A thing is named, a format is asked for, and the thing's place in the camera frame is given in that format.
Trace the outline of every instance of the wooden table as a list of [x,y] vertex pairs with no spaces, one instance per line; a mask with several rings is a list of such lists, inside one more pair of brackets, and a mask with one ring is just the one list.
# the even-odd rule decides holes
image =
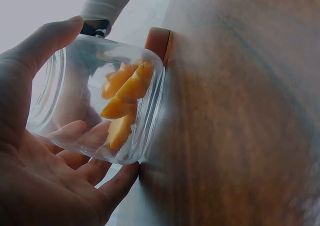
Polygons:
[[154,142],[118,226],[320,225],[320,0],[171,0]]

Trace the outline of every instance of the glass jar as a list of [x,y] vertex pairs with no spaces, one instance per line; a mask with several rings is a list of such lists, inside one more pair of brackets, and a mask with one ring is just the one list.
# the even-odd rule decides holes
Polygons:
[[[118,119],[101,116],[112,100],[102,97],[102,87],[123,64],[136,69],[144,62],[153,67],[151,82],[144,96],[134,102],[136,114],[132,114],[129,126],[123,121],[114,123],[112,134],[116,134],[118,147],[112,148],[108,136],[111,124]],[[132,164],[151,142],[164,78],[163,62],[152,51],[79,34],[35,76],[26,128],[63,149],[111,163]]]

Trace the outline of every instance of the orange slice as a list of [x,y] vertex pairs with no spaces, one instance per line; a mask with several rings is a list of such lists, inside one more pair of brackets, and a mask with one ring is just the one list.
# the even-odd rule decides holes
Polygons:
[[135,72],[140,76],[142,81],[149,87],[152,75],[154,74],[154,67],[148,62],[144,62],[137,68]]
[[142,79],[134,73],[118,90],[116,96],[125,103],[133,103],[145,96],[148,87]]
[[137,103],[126,103],[114,96],[104,107],[100,116],[106,119],[119,119],[129,114],[134,114],[137,110]]
[[129,135],[132,133],[132,121],[133,116],[129,114],[111,122],[108,129],[108,137],[106,139],[106,145],[110,149],[119,151],[126,143]]
[[105,100],[116,95],[121,86],[132,76],[137,69],[136,65],[122,63],[119,71],[108,73],[105,82],[101,87],[101,96]]

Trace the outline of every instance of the fingernail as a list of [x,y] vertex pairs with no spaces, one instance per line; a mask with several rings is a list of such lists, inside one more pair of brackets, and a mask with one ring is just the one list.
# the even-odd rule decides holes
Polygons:
[[84,21],[80,15],[71,17],[68,20],[71,21],[72,23],[75,23],[75,24],[78,24],[80,22],[82,23]]

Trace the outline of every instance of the white sleeve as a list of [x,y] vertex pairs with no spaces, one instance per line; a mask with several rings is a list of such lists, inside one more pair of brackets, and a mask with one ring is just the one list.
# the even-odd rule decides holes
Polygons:
[[84,20],[108,20],[109,33],[112,25],[118,18],[123,8],[129,0],[86,0],[81,10],[81,16]]

